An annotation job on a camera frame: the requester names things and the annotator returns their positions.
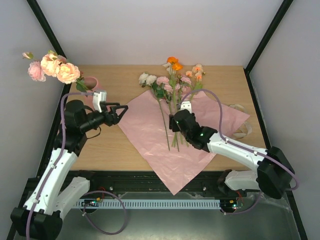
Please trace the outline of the artificial flower bunch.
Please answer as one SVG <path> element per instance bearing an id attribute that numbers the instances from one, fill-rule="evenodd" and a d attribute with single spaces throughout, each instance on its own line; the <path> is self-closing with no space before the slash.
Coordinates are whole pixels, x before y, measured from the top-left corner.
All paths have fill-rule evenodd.
<path id="1" fill-rule="evenodd" d="M 161 106 L 161 100 L 166 102 L 171 115 L 176 113 L 178 110 L 177 104 L 181 102 L 183 95 L 203 87 L 202 79 L 206 73 L 200 63 L 194 65 L 191 70 L 181 73 L 184 66 L 174 56 L 168 57 L 166 63 L 162 66 L 168 72 L 167 76 L 156 76 L 143 72 L 139 76 L 138 82 L 142 88 L 149 87 L 158 102 L 164 120 L 165 114 Z"/>

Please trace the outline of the pink cylindrical vase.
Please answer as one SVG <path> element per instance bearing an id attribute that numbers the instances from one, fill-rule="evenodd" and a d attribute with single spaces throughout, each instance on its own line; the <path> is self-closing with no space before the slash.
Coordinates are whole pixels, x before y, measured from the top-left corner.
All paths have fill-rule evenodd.
<path id="1" fill-rule="evenodd" d="M 84 78 L 84 85 L 88 88 L 88 93 L 94 93 L 95 91 L 103 91 L 103 89 L 99 85 L 98 79 L 92 76 L 87 76 Z M 83 97 L 83 99 L 85 109 L 88 111 L 94 111 L 95 109 L 92 103 L 93 95 L 86 95 Z"/>

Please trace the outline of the pink wrapping paper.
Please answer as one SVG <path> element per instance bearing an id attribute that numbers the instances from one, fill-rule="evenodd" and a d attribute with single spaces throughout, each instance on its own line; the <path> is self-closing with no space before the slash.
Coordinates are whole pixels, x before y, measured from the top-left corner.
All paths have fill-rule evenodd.
<path id="1" fill-rule="evenodd" d="M 246 166 L 222 155 L 197 150 L 180 133 L 169 129 L 169 107 L 161 105 L 149 89 L 138 87 L 128 98 L 128 110 L 118 126 L 122 138 L 115 141 L 121 171 L 153 170 L 176 195 L 201 171 L 245 170 Z"/>

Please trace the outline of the cream ribbon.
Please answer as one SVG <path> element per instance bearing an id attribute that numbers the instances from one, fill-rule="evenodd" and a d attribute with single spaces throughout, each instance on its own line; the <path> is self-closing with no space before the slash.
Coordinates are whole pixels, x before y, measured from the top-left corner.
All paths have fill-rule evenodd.
<path id="1" fill-rule="evenodd" d="M 242 113 L 247 114 L 247 110 L 244 106 L 240 105 L 240 104 L 230 104 L 229 105 L 230 108 L 233 108 L 235 110 L 238 110 Z M 253 128 L 252 125 L 248 122 L 245 121 L 237 130 L 235 133 L 232 134 L 232 138 L 234 140 L 240 140 L 243 139 L 245 137 L 247 137 L 248 135 L 250 135 L 253 132 Z"/>

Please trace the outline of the peach rose stem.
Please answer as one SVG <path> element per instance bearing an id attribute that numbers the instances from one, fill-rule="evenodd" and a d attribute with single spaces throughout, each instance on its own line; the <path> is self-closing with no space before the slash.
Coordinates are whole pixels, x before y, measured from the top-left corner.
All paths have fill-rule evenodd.
<path id="1" fill-rule="evenodd" d="M 80 92 L 90 90 L 85 85 L 85 79 L 79 68 L 52 50 L 42 57 L 40 66 L 45 75 L 57 78 L 61 83 L 66 85 L 75 83 L 76 89 Z"/>

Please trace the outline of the pink rose stem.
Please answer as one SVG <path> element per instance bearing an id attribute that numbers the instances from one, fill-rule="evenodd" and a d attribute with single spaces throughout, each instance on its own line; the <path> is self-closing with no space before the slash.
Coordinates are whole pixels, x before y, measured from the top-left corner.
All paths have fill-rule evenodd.
<path id="1" fill-rule="evenodd" d="M 29 64 L 29 68 L 27 70 L 30 78 L 35 82 L 45 82 L 47 80 L 46 75 L 41 67 L 41 63 L 39 60 L 34 58 L 32 52 L 23 52 L 22 56 L 24 59 L 31 60 Z"/>

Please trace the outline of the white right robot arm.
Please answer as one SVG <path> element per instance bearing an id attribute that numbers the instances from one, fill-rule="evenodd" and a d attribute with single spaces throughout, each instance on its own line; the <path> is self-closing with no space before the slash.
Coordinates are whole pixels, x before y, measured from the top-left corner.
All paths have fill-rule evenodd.
<path id="1" fill-rule="evenodd" d="M 281 149 L 259 148 L 230 139 L 214 128 L 200 126 L 194 113 L 186 109 L 169 116 L 169 129 L 180 132 L 195 149 L 225 156 L 248 168 L 225 172 L 218 183 L 218 191 L 224 196 L 237 190 L 260 190 L 281 199 L 295 174 Z"/>

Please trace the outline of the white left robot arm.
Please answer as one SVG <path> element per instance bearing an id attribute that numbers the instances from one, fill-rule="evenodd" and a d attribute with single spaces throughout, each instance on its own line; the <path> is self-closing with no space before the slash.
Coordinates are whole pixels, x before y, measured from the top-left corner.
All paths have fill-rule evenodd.
<path id="1" fill-rule="evenodd" d="M 91 181 L 76 176 L 62 189 L 63 183 L 87 141 L 87 132 L 101 125 L 113 126 L 120 122 L 127 105 L 101 101 L 96 110 L 80 100 L 62 106 L 61 129 L 54 141 L 48 165 L 23 207 L 12 210 L 10 218 L 19 235 L 27 239 L 55 240 L 63 221 L 74 204 L 90 190 Z"/>

